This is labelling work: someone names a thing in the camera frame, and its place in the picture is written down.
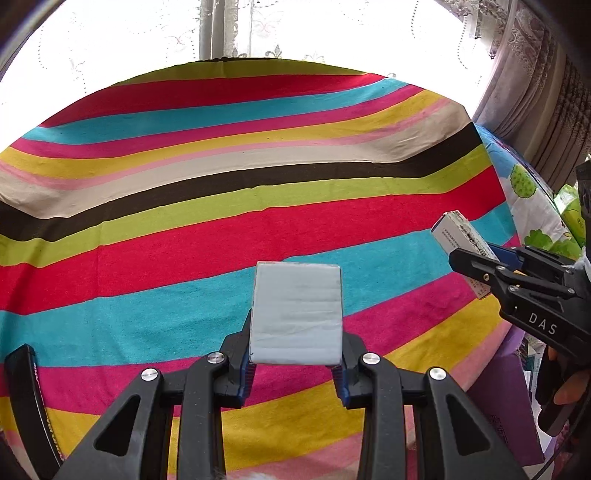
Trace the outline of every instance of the beige stripe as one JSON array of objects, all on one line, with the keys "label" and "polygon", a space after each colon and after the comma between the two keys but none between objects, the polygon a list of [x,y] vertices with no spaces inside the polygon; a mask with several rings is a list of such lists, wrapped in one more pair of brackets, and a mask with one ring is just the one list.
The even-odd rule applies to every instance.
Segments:
[{"label": "beige stripe", "polygon": [[450,103],[401,132],[364,144],[277,147],[225,153],[140,171],[82,190],[36,186],[0,170],[0,199],[38,218],[71,217],[133,193],[224,171],[331,161],[401,161],[451,137],[469,122],[465,110]]}]

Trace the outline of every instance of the blue gripper pad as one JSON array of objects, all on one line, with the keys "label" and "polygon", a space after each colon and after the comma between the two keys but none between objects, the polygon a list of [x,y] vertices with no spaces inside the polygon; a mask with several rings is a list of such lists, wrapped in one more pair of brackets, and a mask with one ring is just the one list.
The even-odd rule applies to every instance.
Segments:
[{"label": "blue gripper pad", "polygon": [[242,405],[246,399],[251,395],[252,382],[255,378],[256,364],[249,362],[249,352],[246,350],[240,367],[240,389],[238,390],[238,398]]},{"label": "blue gripper pad", "polygon": [[340,364],[330,369],[333,382],[335,383],[336,396],[340,398],[343,406],[349,405],[349,384],[347,379],[347,370]]}]

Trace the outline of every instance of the metal screw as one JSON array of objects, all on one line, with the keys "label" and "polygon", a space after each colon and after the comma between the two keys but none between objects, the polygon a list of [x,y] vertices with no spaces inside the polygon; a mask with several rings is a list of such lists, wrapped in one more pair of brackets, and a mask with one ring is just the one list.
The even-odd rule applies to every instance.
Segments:
[{"label": "metal screw", "polygon": [[429,370],[429,377],[433,380],[443,380],[447,377],[447,374],[443,368],[435,367]]},{"label": "metal screw", "polygon": [[142,380],[146,380],[146,382],[151,382],[157,376],[158,370],[156,370],[155,368],[147,368],[142,372]]},{"label": "metal screw", "polygon": [[221,352],[212,352],[207,356],[207,361],[211,364],[221,364],[226,359],[226,355]]},{"label": "metal screw", "polygon": [[364,353],[363,354],[363,363],[368,365],[375,365],[379,363],[379,355],[377,353]]}]

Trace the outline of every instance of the small cardboard box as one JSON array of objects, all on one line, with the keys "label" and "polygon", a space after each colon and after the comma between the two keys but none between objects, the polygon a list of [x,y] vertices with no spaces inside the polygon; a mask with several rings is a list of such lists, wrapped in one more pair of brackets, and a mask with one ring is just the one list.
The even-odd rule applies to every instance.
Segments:
[{"label": "small cardboard box", "polygon": [[[499,260],[466,217],[457,210],[444,213],[431,228],[431,233],[448,255],[456,248],[463,248]],[[479,299],[483,299],[491,292],[488,285],[472,278],[464,278]]]}]

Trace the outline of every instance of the white curtain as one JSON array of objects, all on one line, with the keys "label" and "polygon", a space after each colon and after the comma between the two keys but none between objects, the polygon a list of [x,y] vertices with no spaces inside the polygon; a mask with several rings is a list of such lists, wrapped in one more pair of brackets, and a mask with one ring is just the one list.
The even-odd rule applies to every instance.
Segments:
[{"label": "white curtain", "polygon": [[310,60],[396,76],[464,104],[469,113],[493,65],[489,45],[438,0],[225,2],[228,57]]},{"label": "white curtain", "polygon": [[0,82],[0,151],[89,93],[199,59],[199,0],[66,0]]},{"label": "white curtain", "polygon": [[0,82],[0,151],[72,102],[187,61],[280,57],[375,72],[472,114],[509,0],[66,0]]}]

